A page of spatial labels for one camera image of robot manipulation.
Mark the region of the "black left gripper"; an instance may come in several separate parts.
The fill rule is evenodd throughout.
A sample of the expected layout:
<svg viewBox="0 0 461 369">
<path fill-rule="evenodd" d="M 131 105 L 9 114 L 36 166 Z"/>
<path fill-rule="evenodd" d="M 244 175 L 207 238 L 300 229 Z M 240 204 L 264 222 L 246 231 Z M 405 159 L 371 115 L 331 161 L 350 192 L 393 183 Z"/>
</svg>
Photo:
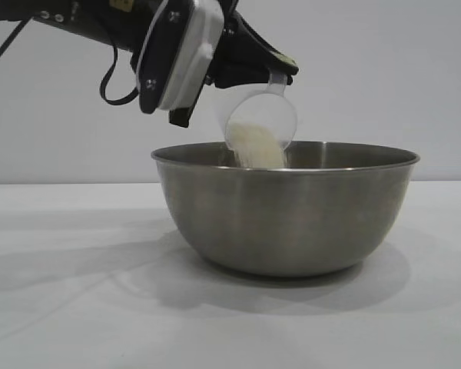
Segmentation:
<svg viewBox="0 0 461 369">
<path fill-rule="evenodd" d="M 235 7 L 192 8 L 167 82 L 169 123 L 189 126 L 205 85 L 266 84 L 268 69 L 285 75 L 299 71 L 297 63 L 261 37 Z"/>
</svg>

